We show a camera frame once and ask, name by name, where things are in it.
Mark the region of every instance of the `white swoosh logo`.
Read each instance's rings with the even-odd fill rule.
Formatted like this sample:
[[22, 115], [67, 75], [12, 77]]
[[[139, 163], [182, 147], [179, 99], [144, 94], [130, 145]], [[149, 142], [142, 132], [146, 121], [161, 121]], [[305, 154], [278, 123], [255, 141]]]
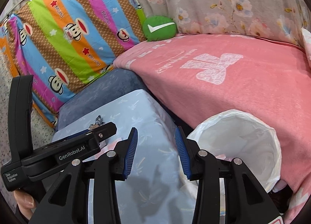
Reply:
[[173, 25], [175, 23], [165, 23], [165, 24], [162, 24], [162, 25], [159, 25], [159, 26], [155, 26], [155, 27], [152, 27], [148, 24], [148, 28], [149, 28], [149, 31], [152, 33], [154, 31], [157, 31], [158, 29], [160, 28], [163, 28], [163, 27], [166, 27], [166, 26], [169, 26], [169, 25]]

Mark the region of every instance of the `human hand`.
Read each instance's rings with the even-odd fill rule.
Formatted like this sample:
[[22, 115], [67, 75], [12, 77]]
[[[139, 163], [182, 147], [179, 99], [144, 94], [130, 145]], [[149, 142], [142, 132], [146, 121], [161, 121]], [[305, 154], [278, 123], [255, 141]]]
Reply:
[[14, 197], [21, 214], [28, 220], [32, 217], [32, 209], [36, 207], [34, 198], [23, 190], [15, 190]]

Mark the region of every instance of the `ribbed blue pad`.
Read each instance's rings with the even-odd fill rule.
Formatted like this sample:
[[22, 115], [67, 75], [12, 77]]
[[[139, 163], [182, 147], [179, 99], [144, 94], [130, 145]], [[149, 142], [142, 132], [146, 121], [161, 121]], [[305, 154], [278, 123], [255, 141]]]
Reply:
[[183, 173], [187, 176], [187, 179], [190, 179], [191, 176], [190, 157], [186, 149], [185, 143], [183, 142], [180, 130], [178, 128], [176, 128], [175, 130], [175, 141], [177, 145], [179, 158], [181, 161], [181, 166], [183, 167]]
[[135, 129], [132, 139], [128, 139], [127, 141], [131, 141], [130, 146], [128, 147], [128, 151], [126, 153], [125, 159], [124, 159], [124, 170], [123, 170], [123, 176], [125, 179], [127, 179], [128, 175], [131, 173], [133, 160], [135, 156], [135, 151], [137, 147], [137, 141], [138, 141], [138, 131]]

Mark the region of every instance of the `speckled floor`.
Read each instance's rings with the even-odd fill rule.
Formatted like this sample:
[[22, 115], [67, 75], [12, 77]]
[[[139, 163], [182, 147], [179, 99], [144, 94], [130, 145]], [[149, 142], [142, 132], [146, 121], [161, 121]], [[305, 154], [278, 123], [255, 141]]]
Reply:
[[[12, 76], [6, 67], [4, 56], [0, 50], [0, 166], [10, 160], [10, 147], [7, 132], [7, 109], [9, 103], [9, 91]], [[50, 128], [40, 115], [33, 110], [31, 114], [31, 131], [34, 148], [50, 143], [54, 135], [54, 130]], [[8, 192], [0, 179], [0, 191], [3, 194], [7, 203], [12, 209], [15, 209], [15, 200], [13, 193]]]

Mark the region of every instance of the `fingernail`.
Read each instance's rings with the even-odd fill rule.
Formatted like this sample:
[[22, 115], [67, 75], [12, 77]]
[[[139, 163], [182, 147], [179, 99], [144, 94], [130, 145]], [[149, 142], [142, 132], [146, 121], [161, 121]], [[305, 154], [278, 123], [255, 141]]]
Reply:
[[24, 198], [24, 202], [25, 204], [27, 204], [27, 206], [29, 206], [30, 208], [33, 208], [35, 207], [35, 201], [34, 201], [34, 198], [31, 197], [30, 195], [25, 195], [25, 198]]

